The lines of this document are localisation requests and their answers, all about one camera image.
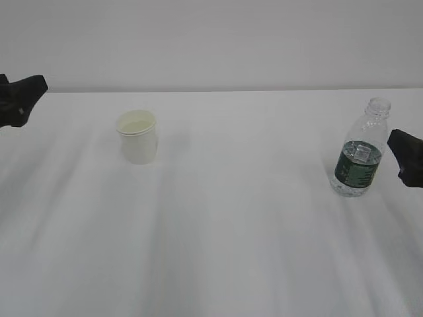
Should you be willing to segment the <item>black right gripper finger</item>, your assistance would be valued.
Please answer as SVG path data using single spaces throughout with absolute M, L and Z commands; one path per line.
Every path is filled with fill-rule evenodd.
M 422 188 L 422 140 L 394 129 L 387 142 L 399 165 L 398 177 L 410 188 Z

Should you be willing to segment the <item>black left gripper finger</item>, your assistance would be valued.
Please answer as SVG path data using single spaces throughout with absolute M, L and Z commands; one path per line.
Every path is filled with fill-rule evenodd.
M 36 103 L 48 91 L 48 85 L 42 75 L 12 83 L 6 74 L 1 74 L 0 89 L 0 127 L 23 127 Z

